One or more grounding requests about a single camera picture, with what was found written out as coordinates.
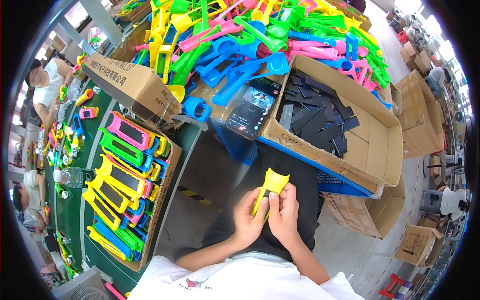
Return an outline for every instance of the red stool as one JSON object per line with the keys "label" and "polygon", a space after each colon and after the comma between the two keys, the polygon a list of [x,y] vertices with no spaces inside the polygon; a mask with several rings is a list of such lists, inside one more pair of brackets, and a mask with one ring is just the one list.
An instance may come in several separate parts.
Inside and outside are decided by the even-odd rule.
{"label": "red stool", "polygon": [[393,299],[395,294],[392,294],[392,291],[395,289],[397,284],[403,285],[404,281],[400,279],[400,277],[398,277],[396,274],[393,274],[393,273],[390,275],[390,279],[391,281],[388,284],[388,286],[385,289],[379,290],[378,293],[382,296],[388,297],[389,299]]}
{"label": "red stool", "polygon": [[399,34],[396,35],[396,37],[398,38],[398,40],[400,41],[400,43],[402,44],[405,44],[409,41],[408,39],[408,36],[407,34],[405,33],[405,31],[400,31]]}

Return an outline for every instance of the bottle cap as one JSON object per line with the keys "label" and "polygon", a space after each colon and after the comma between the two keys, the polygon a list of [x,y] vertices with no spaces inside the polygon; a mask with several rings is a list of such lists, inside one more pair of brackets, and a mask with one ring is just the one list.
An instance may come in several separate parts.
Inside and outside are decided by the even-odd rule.
{"label": "bottle cap", "polygon": [[60,182],[61,181],[61,173],[60,170],[53,170],[53,180],[55,182]]}

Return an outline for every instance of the white sleeveless top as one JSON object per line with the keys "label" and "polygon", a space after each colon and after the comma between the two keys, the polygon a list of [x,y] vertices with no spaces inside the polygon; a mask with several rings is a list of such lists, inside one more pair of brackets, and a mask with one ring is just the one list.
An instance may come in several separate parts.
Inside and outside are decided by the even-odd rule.
{"label": "white sleeveless top", "polygon": [[60,87],[65,82],[65,77],[58,73],[57,64],[52,60],[43,69],[50,77],[50,82],[45,87],[36,87],[33,92],[33,103],[41,103],[50,109],[53,100],[60,95]]}

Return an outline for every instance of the white t-shirt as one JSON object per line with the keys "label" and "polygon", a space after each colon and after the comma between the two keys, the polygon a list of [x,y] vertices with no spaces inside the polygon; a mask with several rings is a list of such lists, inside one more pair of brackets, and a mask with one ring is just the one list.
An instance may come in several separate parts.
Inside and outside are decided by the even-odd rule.
{"label": "white t-shirt", "polygon": [[33,103],[41,103],[50,109],[53,100],[60,95],[60,87],[65,82],[65,77],[60,75],[55,61],[52,59],[43,69],[47,72],[50,82],[45,87],[36,87],[33,92]]}
{"label": "white t-shirt", "polygon": [[284,259],[261,252],[227,258],[190,272],[166,257],[155,256],[129,300],[149,299],[325,299],[362,300],[345,274],[317,285]]}
{"label": "white t-shirt", "polygon": [[30,196],[30,203],[28,204],[26,211],[35,219],[37,219],[38,213],[42,209],[42,206],[40,205],[40,189],[35,182],[36,175],[36,170],[25,172],[23,185],[23,188],[27,189],[28,195]]}
{"label": "white t-shirt", "polygon": [[460,200],[465,201],[467,193],[465,190],[456,190],[452,192],[450,188],[445,188],[442,195],[442,203],[440,204],[440,212],[442,215],[452,214],[452,221],[457,220],[462,216],[462,211],[458,208]]}

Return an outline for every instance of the hand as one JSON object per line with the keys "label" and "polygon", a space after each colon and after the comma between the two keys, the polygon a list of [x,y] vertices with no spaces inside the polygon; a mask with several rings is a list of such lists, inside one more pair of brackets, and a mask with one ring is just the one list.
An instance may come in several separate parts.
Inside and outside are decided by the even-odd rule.
{"label": "hand", "polygon": [[270,192],[270,216],[268,225],[272,234],[288,249],[288,245],[300,238],[297,231],[299,203],[296,188],[288,182],[280,195]]}
{"label": "hand", "polygon": [[260,236],[262,227],[264,226],[265,214],[268,207],[268,198],[264,197],[258,207],[255,216],[250,215],[251,207],[255,205],[258,195],[262,187],[248,192],[240,200],[235,207],[235,234],[233,235],[234,243],[242,249],[250,246]]}

